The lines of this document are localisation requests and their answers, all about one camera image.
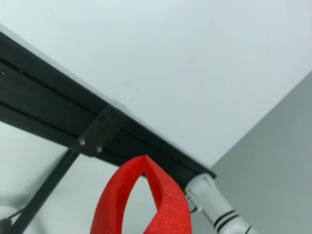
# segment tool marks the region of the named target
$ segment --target bolt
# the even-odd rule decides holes
[[[86,144],[85,139],[84,139],[84,138],[80,138],[80,139],[79,139],[79,144],[80,144],[81,146],[84,146],[84,145]]]
[[[102,150],[103,150],[102,146],[98,145],[98,146],[97,146],[97,152],[98,152],[98,153],[101,153]]]

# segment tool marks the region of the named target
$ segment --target metal bracket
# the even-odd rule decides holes
[[[89,156],[100,154],[127,119],[123,112],[108,105],[73,143],[71,149]]]

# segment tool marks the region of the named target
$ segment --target black metal frame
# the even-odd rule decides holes
[[[0,33],[0,121],[69,148],[10,234],[21,234],[82,153],[122,165],[149,155],[184,189],[215,174],[65,74]]]

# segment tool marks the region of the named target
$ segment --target black rod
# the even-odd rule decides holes
[[[17,220],[13,223],[9,229],[9,234],[22,234],[25,231],[29,223],[36,216],[41,206],[45,203],[78,155],[79,153],[68,149],[66,154],[44,181],[27,206],[23,209]]]

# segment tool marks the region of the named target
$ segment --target red curved piece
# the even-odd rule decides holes
[[[123,164],[107,183],[97,204],[91,234],[121,234],[124,210],[134,184],[145,171],[157,214],[144,234],[191,234],[191,216],[177,183],[148,156]]]

